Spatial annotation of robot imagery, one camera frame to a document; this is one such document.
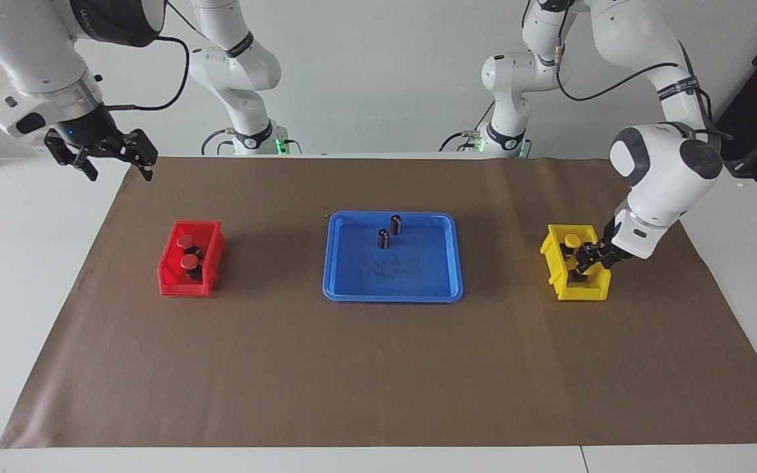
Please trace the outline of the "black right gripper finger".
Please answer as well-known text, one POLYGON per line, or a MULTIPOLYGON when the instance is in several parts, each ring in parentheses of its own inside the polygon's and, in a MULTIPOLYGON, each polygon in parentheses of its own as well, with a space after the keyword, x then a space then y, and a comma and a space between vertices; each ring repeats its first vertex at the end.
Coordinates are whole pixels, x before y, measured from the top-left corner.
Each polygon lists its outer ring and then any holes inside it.
POLYGON ((86 147, 76 147, 76 152, 70 149, 57 131, 46 131, 45 146, 52 158, 60 166, 71 166, 81 171, 88 180, 95 182, 99 176, 93 163, 89 159, 86 147))
POLYGON ((145 181, 152 180, 152 167, 157 162, 158 150, 142 129, 106 138, 106 152, 111 158, 137 168, 145 181))

